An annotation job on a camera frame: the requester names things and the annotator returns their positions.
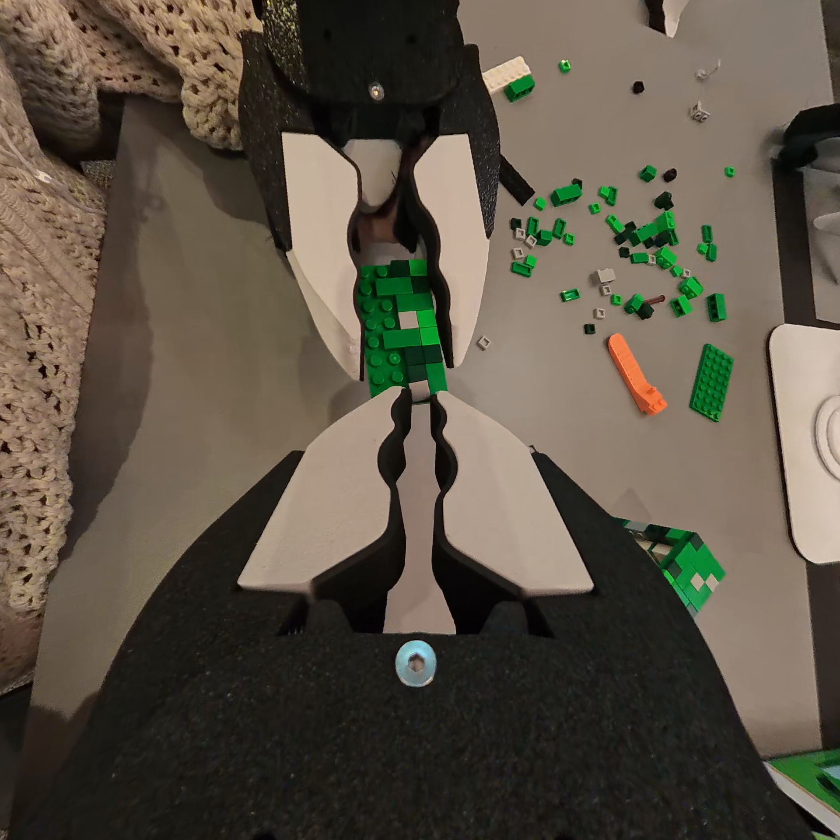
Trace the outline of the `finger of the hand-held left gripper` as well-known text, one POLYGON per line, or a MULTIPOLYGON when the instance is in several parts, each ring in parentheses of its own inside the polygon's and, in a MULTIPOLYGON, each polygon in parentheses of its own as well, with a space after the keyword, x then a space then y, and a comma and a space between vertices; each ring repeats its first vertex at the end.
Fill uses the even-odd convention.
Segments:
POLYGON ((287 260, 314 325, 345 373, 362 378, 362 327, 355 307, 358 269, 350 223, 361 201, 359 170, 316 134, 284 132, 291 247, 287 260))
POLYGON ((460 366, 476 328, 487 278, 489 239, 466 134, 437 137, 413 169, 427 252, 443 281, 451 366, 460 366))

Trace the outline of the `small green lego model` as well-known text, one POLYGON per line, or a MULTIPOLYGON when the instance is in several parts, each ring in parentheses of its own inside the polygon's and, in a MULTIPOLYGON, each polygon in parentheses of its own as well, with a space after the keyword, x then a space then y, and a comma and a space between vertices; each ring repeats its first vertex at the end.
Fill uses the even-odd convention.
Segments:
POLYGON ((697 532, 615 518, 657 566, 688 613, 697 617, 726 577, 697 532))

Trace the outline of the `white book stand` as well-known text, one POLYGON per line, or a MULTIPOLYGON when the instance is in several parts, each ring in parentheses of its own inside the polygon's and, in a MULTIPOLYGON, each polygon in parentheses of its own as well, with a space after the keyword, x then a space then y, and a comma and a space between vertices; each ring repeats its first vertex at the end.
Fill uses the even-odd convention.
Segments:
POLYGON ((784 493, 793 545, 839 561, 839 332, 782 324, 769 341, 784 493))

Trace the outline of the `white wavy plastic part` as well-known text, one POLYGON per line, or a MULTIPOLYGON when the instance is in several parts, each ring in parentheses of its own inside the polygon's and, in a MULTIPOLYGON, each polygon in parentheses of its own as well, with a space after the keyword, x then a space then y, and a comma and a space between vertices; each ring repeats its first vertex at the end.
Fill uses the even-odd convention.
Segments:
POLYGON ((644 1, 647 9, 647 26, 662 35, 673 38, 688 2, 687 0, 644 1))

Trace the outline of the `green lego box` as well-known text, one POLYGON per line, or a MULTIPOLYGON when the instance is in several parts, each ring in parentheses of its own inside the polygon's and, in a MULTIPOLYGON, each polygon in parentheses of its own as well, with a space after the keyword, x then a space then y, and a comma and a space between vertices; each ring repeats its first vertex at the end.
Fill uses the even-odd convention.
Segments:
POLYGON ((763 762, 794 804, 822 827, 821 837, 839 837, 839 749, 776 757, 763 762))

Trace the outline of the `white lego plate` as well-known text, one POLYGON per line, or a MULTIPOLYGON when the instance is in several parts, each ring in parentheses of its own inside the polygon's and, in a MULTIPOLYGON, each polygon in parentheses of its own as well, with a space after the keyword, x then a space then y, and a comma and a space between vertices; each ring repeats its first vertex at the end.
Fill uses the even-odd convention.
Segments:
POLYGON ((530 75, 529 65, 522 56, 505 61, 482 72, 482 80, 489 94, 495 95, 514 81, 530 75))

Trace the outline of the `black lego plate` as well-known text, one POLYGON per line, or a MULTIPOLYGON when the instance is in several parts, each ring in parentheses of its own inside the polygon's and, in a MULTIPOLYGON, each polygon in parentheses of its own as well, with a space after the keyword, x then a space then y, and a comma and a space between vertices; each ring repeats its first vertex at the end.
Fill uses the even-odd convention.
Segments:
POLYGON ((536 194, 534 188, 503 154, 500 155, 498 179, 499 184, 520 206, 529 204, 536 194))

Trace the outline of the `pile of small lego pieces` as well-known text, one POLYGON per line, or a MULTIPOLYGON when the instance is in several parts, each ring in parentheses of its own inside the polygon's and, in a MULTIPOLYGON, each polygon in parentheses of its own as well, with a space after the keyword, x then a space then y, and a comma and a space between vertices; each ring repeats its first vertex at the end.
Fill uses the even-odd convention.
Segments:
MULTIPOLYGON (((645 166, 638 176, 645 183, 651 183, 658 171, 651 165, 645 166)), ((604 207, 616 206, 618 190, 615 185, 602 185, 597 193, 597 201, 587 206, 588 212, 596 216, 604 207)), ((530 204, 535 211, 542 212, 549 206, 567 207, 577 202, 583 196, 583 181, 574 178, 568 185, 555 188, 549 198, 537 196, 530 204)), ((647 224, 636 225, 633 220, 623 222, 613 212, 604 216, 603 221, 613 234, 613 242, 618 246, 617 255, 620 259, 627 259, 632 265, 653 266, 668 272, 677 281, 677 294, 668 300, 668 306, 676 317, 684 317, 694 308, 693 301, 698 301, 705 293, 705 287, 697 276, 679 263, 675 247, 679 245, 679 236, 674 213, 673 195, 669 191, 658 194, 653 201, 654 208, 661 211, 647 224)), ((512 217, 509 221, 511 234, 518 246, 511 250, 510 272, 523 278, 531 278, 538 265, 538 257, 532 253, 537 247, 548 247, 553 243, 573 246, 576 236, 569 229, 568 221, 557 216, 551 228, 541 227, 539 217, 529 216, 524 221, 512 217)), ((714 263, 718 258, 718 243, 715 241, 713 227, 703 224, 700 228, 700 242, 696 247, 698 256, 707 262, 714 263)), ((638 317, 640 320, 650 319, 656 307, 666 301, 665 296, 645 298, 642 294, 633 294, 628 299, 613 292, 611 286, 598 286, 594 282, 599 294, 607 302, 622 308, 626 313, 638 317)), ((706 310, 708 320, 720 323, 728 320, 728 302, 723 292, 710 292, 706 296, 706 310)))

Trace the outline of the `green lego baseplate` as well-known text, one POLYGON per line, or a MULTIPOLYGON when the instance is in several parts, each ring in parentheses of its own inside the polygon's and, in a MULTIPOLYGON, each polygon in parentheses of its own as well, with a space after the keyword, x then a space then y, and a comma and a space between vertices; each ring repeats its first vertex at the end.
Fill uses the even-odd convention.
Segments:
POLYGON ((364 373, 371 396, 427 381, 448 390, 434 296, 425 259, 362 265, 355 293, 362 323, 364 373))

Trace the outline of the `narrow green lego plate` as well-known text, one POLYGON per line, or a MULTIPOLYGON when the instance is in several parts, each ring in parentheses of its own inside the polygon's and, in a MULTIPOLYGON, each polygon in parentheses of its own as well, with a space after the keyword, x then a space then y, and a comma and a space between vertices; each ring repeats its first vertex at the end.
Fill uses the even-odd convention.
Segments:
POLYGON ((717 346, 703 346, 689 408, 714 423, 721 420, 732 376, 734 359, 717 346))

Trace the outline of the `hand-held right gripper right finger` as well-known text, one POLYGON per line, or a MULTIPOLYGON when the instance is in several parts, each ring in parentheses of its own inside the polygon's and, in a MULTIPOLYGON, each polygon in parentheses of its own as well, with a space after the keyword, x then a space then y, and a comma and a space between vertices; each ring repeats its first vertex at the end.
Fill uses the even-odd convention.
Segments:
POLYGON ((529 447, 450 392, 435 394, 429 411, 444 551, 514 595, 591 592, 529 447))

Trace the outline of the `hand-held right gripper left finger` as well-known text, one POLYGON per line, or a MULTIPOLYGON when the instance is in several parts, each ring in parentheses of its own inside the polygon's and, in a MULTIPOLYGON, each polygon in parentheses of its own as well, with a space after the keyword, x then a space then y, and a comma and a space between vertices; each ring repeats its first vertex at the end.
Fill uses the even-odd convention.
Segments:
POLYGON ((247 591, 383 595, 403 572, 403 388, 316 437, 238 577, 247 591))

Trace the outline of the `person's left forearm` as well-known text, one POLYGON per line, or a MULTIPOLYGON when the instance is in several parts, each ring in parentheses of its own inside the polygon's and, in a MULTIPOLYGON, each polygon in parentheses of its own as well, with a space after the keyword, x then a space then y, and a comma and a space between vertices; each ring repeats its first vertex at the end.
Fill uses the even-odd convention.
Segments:
POLYGON ((262 2, 62 2, 100 89, 180 103, 191 135, 243 149, 238 93, 241 39, 261 32, 262 2))

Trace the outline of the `person's left hand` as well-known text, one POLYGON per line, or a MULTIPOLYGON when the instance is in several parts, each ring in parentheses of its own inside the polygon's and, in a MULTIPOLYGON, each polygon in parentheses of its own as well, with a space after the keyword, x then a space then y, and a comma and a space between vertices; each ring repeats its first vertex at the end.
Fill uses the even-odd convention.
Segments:
POLYGON ((400 244, 407 247, 412 227, 403 216, 403 202, 399 198, 386 202, 371 213, 362 213, 357 227, 360 243, 400 244))

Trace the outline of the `orange brick separator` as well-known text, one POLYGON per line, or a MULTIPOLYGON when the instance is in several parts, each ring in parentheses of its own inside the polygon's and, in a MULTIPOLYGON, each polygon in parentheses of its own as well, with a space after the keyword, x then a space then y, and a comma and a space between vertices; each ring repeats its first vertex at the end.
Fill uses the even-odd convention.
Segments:
POLYGON ((664 411, 667 407, 666 400, 659 390, 648 382, 624 336, 618 332, 611 335, 607 341, 607 349, 638 409, 648 416, 656 416, 664 411))

